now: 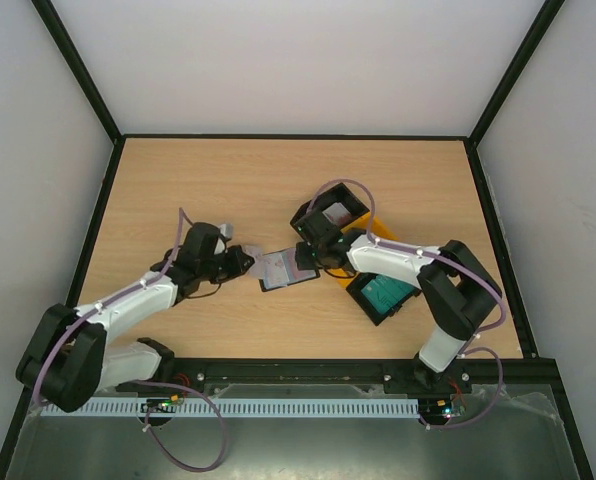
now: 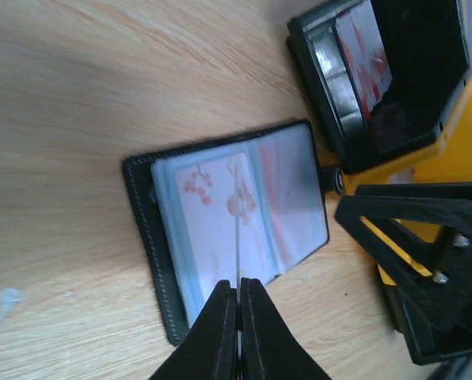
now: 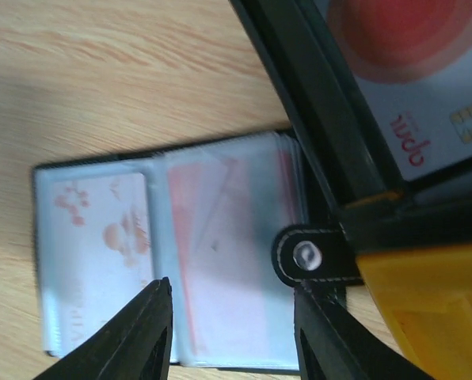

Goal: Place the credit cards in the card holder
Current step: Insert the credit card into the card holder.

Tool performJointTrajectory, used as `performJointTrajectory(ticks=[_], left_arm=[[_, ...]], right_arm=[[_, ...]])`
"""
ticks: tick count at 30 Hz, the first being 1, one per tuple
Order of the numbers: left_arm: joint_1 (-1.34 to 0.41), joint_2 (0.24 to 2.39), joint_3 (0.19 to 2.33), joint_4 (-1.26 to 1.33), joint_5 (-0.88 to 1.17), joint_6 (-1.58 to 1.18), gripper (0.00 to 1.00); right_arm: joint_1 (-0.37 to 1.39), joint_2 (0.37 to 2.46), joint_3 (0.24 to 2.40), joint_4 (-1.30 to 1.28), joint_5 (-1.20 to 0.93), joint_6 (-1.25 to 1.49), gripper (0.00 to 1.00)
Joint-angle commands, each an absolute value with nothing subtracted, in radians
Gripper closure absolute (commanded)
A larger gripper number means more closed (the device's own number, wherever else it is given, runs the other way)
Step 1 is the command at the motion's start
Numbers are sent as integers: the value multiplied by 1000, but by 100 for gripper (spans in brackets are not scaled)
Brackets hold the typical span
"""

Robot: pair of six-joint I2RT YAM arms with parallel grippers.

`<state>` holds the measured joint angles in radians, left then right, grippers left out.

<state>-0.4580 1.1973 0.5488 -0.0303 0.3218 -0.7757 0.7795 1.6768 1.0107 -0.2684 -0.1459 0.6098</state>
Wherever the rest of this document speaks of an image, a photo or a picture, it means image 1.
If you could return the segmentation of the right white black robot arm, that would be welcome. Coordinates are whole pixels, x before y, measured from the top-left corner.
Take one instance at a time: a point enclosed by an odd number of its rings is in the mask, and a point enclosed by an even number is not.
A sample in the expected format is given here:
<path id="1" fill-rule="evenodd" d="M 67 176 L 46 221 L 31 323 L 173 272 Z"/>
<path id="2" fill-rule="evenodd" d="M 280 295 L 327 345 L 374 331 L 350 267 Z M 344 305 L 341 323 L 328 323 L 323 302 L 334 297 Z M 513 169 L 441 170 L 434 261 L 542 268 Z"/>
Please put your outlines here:
<path id="1" fill-rule="evenodd" d="M 340 224 L 310 207 L 290 221 L 312 266 L 380 275 L 422 293 L 435 327 L 414 358 L 411 376 L 421 389 L 436 391 L 473 339 L 505 322 L 502 290 L 464 243 L 405 244 L 379 235 L 374 224 L 372 211 Z"/>

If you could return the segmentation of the red patterned white card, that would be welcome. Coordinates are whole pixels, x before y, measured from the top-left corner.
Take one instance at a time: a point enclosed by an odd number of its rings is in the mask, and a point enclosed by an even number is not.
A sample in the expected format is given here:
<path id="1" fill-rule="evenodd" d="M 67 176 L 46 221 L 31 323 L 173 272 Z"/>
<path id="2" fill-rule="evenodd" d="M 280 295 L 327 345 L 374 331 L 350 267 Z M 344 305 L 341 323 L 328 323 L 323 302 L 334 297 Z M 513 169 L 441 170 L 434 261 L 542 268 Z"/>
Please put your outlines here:
<path id="1" fill-rule="evenodd" d="M 254 265 L 248 270 L 250 276 L 264 280 L 274 275 L 277 262 L 280 259 L 277 252 L 264 253 L 263 248 L 256 245 L 244 245 L 243 251 L 254 259 Z"/>

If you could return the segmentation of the black card holder wallet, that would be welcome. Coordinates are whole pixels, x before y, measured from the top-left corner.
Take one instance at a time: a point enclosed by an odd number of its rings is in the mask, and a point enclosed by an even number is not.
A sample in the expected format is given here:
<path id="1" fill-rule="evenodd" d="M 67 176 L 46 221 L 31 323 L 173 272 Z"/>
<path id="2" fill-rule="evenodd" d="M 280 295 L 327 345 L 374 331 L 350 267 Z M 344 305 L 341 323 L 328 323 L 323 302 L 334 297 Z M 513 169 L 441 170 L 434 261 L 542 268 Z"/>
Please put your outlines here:
<path id="1" fill-rule="evenodd" d="M 262 256 L 263 277 L 259 280 L 262 292 L 283 289 L 320 277 L 317 270 L 300 270 L 296 248 L 288 248 Z"/>

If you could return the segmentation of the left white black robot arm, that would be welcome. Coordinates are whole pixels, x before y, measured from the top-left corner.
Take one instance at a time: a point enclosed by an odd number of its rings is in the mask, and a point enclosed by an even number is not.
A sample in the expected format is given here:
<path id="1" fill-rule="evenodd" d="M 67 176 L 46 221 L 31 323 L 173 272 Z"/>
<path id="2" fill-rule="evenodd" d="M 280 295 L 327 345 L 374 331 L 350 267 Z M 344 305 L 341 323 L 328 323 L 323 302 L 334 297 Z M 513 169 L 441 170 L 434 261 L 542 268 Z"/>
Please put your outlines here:
<path id="1" fill-rule="evenodd" d="M 15 370 L 39 404 L 64 412 L 101 390 L 156 377 L 169 350 L 152 340 L 114 341 L 148 317 L 192 299 L 202 283 L 221 286 L 256 263 L 231 244 L 232 227 L 197 222 L 179 230 L 174 247 L 137 281 L 93 303 L 49 307 Z"/>

